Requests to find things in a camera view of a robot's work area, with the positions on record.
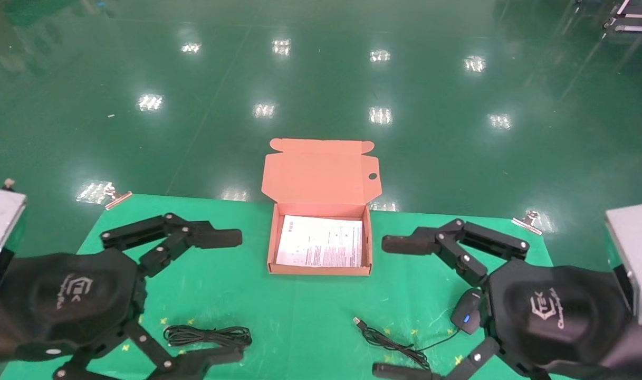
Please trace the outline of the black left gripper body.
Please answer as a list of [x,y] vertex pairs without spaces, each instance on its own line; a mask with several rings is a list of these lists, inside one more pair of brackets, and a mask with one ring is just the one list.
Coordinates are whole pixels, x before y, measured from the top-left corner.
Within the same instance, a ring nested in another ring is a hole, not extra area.
[[145,279],[125,253],[15,258],[0,285],[0,363],[101,358],[144,303]]

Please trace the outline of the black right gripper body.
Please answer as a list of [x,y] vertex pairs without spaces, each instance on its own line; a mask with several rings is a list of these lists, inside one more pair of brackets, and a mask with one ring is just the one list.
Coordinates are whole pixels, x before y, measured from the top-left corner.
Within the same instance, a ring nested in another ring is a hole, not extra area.
[[633,316],[611,272],[511,261],[484,289],[485,330],[523,370],[601,368]]

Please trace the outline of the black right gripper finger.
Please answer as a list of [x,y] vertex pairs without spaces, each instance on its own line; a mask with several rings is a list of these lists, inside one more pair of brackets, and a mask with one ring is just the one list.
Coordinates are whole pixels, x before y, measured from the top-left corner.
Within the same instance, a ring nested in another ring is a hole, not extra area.
[[543,379],[538,363],[543,361],[542,337],[487,337],[446,375],[407,366],[374,363],[373,375],[389,379],[471,379],[494,356],[521,377]]
[[471,287],[482,287],[487,267],[473,257],[470,247],[506,261],[525,260],[530,245],[523,240],[473,222],[453,219],[441,227],[417,227],[411,235],[385,235],[381,248],[387,253],[436,255]]

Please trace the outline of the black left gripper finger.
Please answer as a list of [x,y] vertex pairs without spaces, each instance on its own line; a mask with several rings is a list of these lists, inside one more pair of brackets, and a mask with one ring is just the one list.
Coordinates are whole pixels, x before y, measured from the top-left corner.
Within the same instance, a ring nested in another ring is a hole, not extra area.
[[138,262],[138,272],[152,278],[190,248],[238,247],[243,243],[243,234],[239,229],[219,230],[210,221],[187,221],[167,213],[104,231],[101,241],[104,248],[121,252],[156,241],[157,245]]
[[[203,379],[212,366],[236,363],[243,359],[241,349],[227,347],[195,350],[172,357],[135,320],[123,325],[121,334],[131,338],[138,349],[154,363],[155,369],[146,377],[147,379]],[[113,377],[87,370],[92,359],[94,359],[94,352],[89,352],[85,348],[79,349],[69,361],[54,372],[54,378],[113,379]]]

